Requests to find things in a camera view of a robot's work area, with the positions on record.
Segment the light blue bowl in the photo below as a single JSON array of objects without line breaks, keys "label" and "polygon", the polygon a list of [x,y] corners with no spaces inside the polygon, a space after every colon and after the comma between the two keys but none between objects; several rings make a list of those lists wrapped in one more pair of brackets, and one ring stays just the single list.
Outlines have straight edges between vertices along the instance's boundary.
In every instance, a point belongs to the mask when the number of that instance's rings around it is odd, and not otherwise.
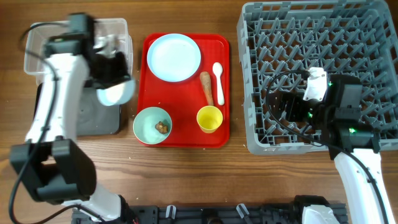
[{"label": "light blue bowl", "polygon": [[135,89],[136,81],[132,79],[103,90],[97,89],[96,94],[102,105],[122,105],[133,97]]}]

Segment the mint green bowl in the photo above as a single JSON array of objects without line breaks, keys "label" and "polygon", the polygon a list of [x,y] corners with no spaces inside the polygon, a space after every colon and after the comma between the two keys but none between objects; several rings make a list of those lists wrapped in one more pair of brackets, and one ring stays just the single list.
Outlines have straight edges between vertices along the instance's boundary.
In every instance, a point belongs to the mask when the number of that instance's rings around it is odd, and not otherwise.
[{"label": "mint green bowl", "polygon": [[[160,134],[155,125],[159,122],[168,125],[169,132]],[[159,107],[148,107],[140,111],[133,122],[133,132],[136,138],[148,145],[155,145],[165,141],[172,131],[172,119],[166,110]]]}]

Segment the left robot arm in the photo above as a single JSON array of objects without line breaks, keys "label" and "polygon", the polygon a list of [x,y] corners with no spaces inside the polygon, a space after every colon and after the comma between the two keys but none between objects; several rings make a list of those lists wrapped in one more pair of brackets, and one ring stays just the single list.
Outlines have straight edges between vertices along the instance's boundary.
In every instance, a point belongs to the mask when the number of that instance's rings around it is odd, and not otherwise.
[{"label": "left robot arm", "polygon": [[125,199],[97,182],[93,161],[76,143],[80,98],[87,81],[105,106],[127,103],[135,82],[114,35],[66,33],[46,41],[47,65],[37,111],[25,142],[12,146],[10,162],[36,202],[77,208],[95,222],[132,223]]}]

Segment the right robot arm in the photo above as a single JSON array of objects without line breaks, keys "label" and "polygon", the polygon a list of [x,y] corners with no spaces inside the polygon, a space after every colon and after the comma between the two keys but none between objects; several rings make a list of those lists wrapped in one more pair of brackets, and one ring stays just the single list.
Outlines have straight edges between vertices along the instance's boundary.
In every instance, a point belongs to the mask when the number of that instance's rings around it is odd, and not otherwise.
[{"label": "right robot arm", "polygon": [[288,121],[306,121],[322,136],[330,159],[341,177],[353,223],[395,223],[381,172],[379,138],[374,128],[360,123],[362,84],[346,75],[312,75],[302,71],[307,88],[302,95],[283,92],[279,105],[270,105],[271,87],[265,104],[270,116],[288,110]]}]

